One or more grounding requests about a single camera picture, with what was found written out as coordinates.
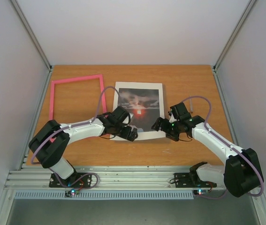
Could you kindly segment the white mat board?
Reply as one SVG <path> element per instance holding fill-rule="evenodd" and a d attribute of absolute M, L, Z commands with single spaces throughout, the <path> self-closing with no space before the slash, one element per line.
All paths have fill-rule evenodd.
<path fill-rule="evenodd" d="M 160 101 L 160 116 L 159 117 L 165 118 L 163 85 L 161 83 L 116 82 L 115 88 L 117 89 L 118 93 L 114 94 L 114 103 L 113 103 L 114 109 L 119 106 L 117 104 L 117 101 L 118 101 L 118 97 L 119 97 L 119 89 L 120 88 L 158 90 L 159 91 L 159 101 Z M 150 132 L 139 132 L 139 131 L 137 131 L 137 132 L 138 132 L 138 138 L 136 139 L 137 141 L 158 139 L 158 138 L 164 138 L 165 137 L 165 133 L 163 133 L 162 131 L 152 130 Z"/>

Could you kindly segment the sunset landscape photo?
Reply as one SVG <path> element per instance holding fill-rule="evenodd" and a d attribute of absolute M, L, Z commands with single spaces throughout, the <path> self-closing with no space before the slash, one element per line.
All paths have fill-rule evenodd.
<path fill-rule="evenodd" d="M 158 90 L 120 88 L 117 104 L 133 115 L 130 125 L 139 132 L 152 131 L 152 125 L 160 116 Z"/>

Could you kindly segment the pink picture frame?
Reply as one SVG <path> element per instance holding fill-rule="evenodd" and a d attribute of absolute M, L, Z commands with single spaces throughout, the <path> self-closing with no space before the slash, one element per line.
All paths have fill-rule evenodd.
<path fill-rule="evenodd" d="M 88 120 L 96 114 L 104 89 L 103 75 L 87 75 L 51 82 L 49 119 L 58 123 Z"/>

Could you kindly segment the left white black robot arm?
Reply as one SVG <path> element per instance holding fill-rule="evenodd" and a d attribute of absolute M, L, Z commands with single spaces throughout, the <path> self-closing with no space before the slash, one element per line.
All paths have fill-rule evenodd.
<path fill-rule="evenodd" d="M 119 106 L 112 112 L 77 123 L 60 124 L 56 120 L 50 120 L 29 142 L 32 159 L 36 158 L 43 168 L 50 169 L 65 186 L 71 187 L 76 184 L 77 174 L 73 166 L 63 158 L 66 147 L 86 138 L 103 135 L 132 142 L 138 138 L 138 133 L 136 128 L 129 125 L 131 118 L 132 114 Z"/>

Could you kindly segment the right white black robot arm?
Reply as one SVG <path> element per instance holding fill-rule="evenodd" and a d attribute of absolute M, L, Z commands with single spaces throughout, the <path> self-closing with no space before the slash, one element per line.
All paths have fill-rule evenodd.
<path fill-rule="evenodd" d="M 224 185 L 235 197 L 249 194 L 260 188 L 258 196 L 264 191 L 264 178 L 257 153 L 252 149 L 244 149 L 230 142 L 217 133 L 202 117 L 192 116 L 184 103 L 170 108 L 170 118 L 157 118 L 152 125 L 155 131 L 162 131 L 166 138 L 180 141 L 180 134 L 185 133 L 212 153 L 224 164 L 223 167 L 200 162 L 190 168 L 190 182 L 197 187 L 204 182 Z"/>

